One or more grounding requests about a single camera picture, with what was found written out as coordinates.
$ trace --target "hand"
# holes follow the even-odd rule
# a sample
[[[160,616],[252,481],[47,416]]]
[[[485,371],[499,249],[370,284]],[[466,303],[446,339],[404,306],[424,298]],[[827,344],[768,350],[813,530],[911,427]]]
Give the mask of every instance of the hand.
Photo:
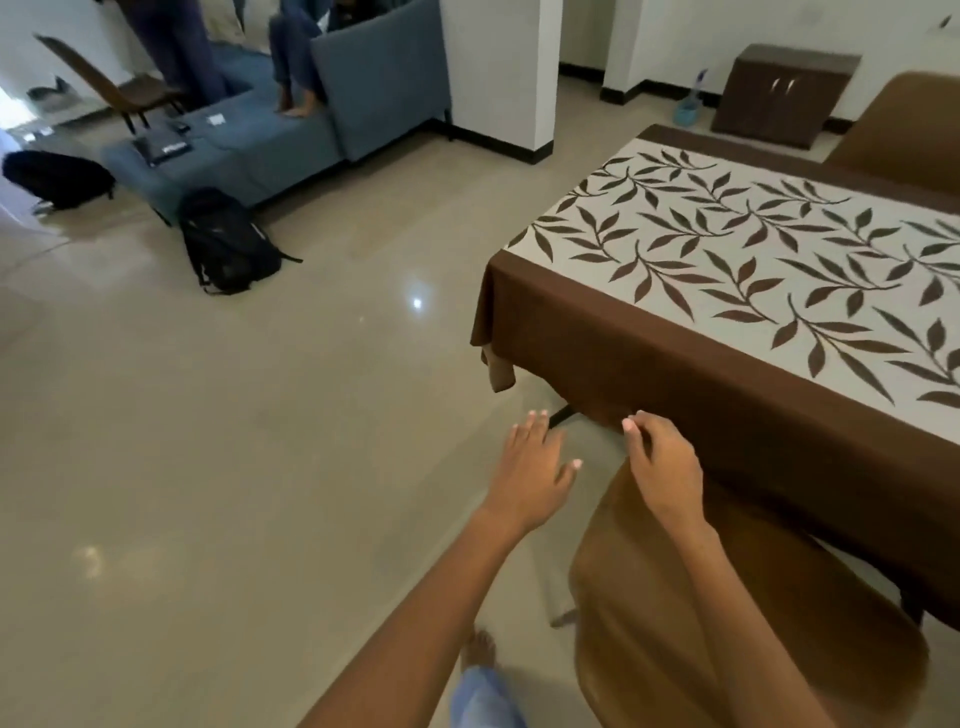
[[[652,447],[643,446],[645,430]],[[677,541],[707,525],[704,519],[704,472],[697,453],[672,422],[637,412],[623,421],[634,474],[647,507]]]
[[[548,431],[548,424],[544,410],[539,416],[531,412],[525,423],[511,428],[490,492],[480,507],[510,528],[517,539],[546,523],[560,509],[583,465],[583,461],[574,460],[557,472],[564,433]]]

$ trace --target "blue sofa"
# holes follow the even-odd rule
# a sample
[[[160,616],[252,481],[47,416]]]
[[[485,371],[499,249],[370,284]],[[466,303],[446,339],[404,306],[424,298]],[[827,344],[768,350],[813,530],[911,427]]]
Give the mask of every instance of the blue sofa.
[[[327,95],[305,118],[277,114],[269,57],[217,44],[236,95],[185,114],[193,149],[150,167],[122,141],[102,162],[168,223],[183,195],[217,187],[254,206],[341,161],[356,161],[450,109],[439,0],[381,0],[385,14],[316,38],[311,47]],[[223,114],[217,126],[209,119]],[[164,133],[154,130],[144,135]]]

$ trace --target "wooden cabinet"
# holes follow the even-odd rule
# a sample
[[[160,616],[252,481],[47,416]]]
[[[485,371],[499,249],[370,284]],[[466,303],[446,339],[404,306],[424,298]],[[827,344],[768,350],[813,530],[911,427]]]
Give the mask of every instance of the wooden cabinet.
[[[733,65],[713,131],[809,149],[859,56],[752,45]]]

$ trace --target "jeans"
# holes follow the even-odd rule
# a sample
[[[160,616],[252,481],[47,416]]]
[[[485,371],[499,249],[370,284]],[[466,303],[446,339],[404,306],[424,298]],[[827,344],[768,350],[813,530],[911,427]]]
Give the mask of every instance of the jeans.
[[[197,0],[137,0],[120,9],[167,85],[204,106],[227,98]]]
[[[300,8],[278,12],[270,18],[270,56],[274,60],[274,79],[287,87],[294,82],[325,101],[324,85],[310,55],[310,41],[320,34],[317,21]]]
[[[450,700],[451,728],[527,728],[503,678],[492,667],[470,667]]]

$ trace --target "sofa armrest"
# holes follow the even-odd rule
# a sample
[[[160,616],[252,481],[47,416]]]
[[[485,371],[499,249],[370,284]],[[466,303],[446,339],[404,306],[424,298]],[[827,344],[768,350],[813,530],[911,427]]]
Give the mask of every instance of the sofa armrest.
[[[439,0],[411,0],[310,45],[350,160],[450,108]]]

